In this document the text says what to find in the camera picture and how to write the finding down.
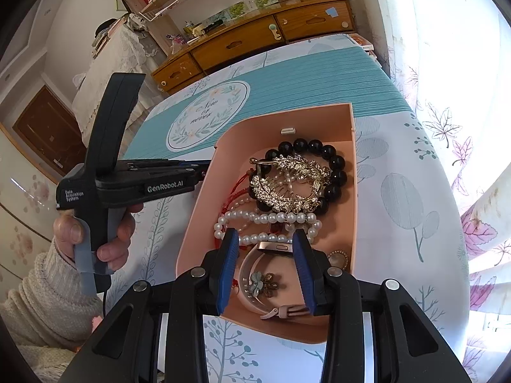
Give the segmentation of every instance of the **curtain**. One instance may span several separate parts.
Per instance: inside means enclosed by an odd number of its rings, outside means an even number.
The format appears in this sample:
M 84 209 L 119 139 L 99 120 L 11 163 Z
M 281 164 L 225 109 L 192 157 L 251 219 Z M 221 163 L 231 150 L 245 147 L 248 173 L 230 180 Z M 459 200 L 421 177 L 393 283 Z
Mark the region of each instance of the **curtain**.
M 458 205 L 471 285 L 463 366 L 484 383 L 511 349 L 511 28 L 491 0 L 362 1 L 379 61 L 429 136 L 416 152 L 441 162 Z

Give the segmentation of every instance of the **pearl necklace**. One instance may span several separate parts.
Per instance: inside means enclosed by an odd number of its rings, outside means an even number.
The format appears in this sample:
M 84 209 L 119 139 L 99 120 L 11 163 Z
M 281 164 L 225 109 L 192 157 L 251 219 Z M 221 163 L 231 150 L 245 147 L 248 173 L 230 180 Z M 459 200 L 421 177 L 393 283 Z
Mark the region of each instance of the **pearl necklace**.
M 253 234 L 253 235 L 245 235 L 245 236 L 239 236 L 239 244 L 240 245 L 249 245 L 249 244 L 258 244 L 259 242 L 280 242 L 280 243 L 292 243 L 292 234 L 296 229 L 304 228 L 304 230 L 307 231 L 307 239 L 309 240 L 309 243 L 312 244 L 314 241 L 314 238 L 318 235 L 319 229 L 323 226 L 323 223 L 317 219 L 316 215 L 314 213 L 270 213 L 266 214 L 263 213 L 261 215 L 258 215 L 256 212 L 249 212 L 248 210 L 236 210 L 236 208 L 239 205 L 242 205 L 243 203 L 249 203 L 251 201 L 254 201 L 254 199 L 245 199 L 240 200 L 239 202 L 236 202 L 232 207 L 230 211 L 227 211 L 225 214 L 222 214 L 219 218 L 217 223 L 213 226 L 213 229 L 215 230 L 214 237 L 216 239 L 223 239 L 225 232 L 222 231 L 223 227 L 227 227 L 230 220 L 234 220 L 236 218 L 243 218 L 248 220 L 249 222 L 254 222 L 256 225 L 266 225 L 266 224 L 273 224 L 273 223 L 283 223 L 285 224 L 285 229 L 290 232 L 291 237 L 287 237 L 286 235 L 276 235 L 274 233 L 267 234 L 266 232 L 261 232 L 259 234 Z M 310 227 L 307 228 L 307 226 L 304 226 L 305 223 L 308 223 Z M 243 229 L 247 228 L 248 224 L 244 224 L 241 229 L 238 229 L 238 231 L 241 233 Z

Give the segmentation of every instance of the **black bead bracelet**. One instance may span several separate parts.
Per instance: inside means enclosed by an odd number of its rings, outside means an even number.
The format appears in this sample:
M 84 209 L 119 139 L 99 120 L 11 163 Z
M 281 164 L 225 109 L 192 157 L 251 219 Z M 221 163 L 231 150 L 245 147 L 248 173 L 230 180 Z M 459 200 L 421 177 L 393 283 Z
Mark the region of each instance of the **black bead bracelet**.
M 343 171 L 346 166 L 346 161 L 344 161 L 342 156 L 337 154 L 337 150 L 334 146 L 329 144 L 323 145 L 323 143 L 318 139 L 313 139 L 307 142 L 307 140 L 303 138 L 297 138 L 293 143 L 283 141 L 278 145 L 277 149 L 269 149 L 266 152 L 264 159 L 266 161 L 273 161 L 279 156 L 289 157 L 293 153 L 303 154 L 307 152 L 328 161 L 328 165 L 332 170 L 330 174 L 330 183 L 324 187 L 324 196 L 318 198 L 319 205 L 314 210 L 316 215 L 323 215 L 328 211 L 330 203 L 335 202 L 341 197 L 341 187 L 343 187 L 343 185 L 347 182 L 347 175 Z M 263 175 L 268 174 L 270 170 L 270 165 L 261 165 L 261 173 Z M 249 189 L 249 195 L 253 199 L 257 198 L 251 187 Z M 268 212 L 271 210 L 271 206 L 260 200 L 257 200 L 256 204 L 262 212 Z

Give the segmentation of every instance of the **cable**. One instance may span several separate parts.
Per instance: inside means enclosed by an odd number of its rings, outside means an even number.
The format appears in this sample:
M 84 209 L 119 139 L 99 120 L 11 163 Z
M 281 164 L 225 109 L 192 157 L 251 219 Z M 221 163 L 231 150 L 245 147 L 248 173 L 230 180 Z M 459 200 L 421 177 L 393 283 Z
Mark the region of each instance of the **cable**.
M 106 317 L 106 291 L 103 293 L 103 318 Z

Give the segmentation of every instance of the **finger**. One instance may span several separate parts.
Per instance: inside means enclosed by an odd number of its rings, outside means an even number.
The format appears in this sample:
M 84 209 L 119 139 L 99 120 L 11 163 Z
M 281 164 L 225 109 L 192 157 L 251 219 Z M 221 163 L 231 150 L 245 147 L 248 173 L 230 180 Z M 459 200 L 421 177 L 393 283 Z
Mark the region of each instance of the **finger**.
M 117 227 L 117 237 L 123 242 L 127 242 L 135 232 L 135 219 L 131 213 L 125 213 L 123 219 Z
M 116 237 L 111 242 L 104 244 L 98 249 L 98 259 L 103 262 L 113 261 L 127 252 L 130 241 L 124 242 Z
M 74 217 L 63 215 L 53 222 L 55 245 L 64 255 L 74 258 L 74 245 L 83 241 L 83 227 Z
M 140 211 L 142 211 L 142 209 L 144 208 L 144 203 L 139 203 L 139 204 L 134 204 L 132 206 L 128 206 L 128 211 L 130 213 L 138 213 Z
M 112 269 L 113 271 L 118 271 L 126 264 L 126 261 L 128 260 L 128 256 L 129 256 L 129 251 L 126 249 L 126 252 L 124 252 L 120 257 L 108 262 L 108 267 L 110 269 Z

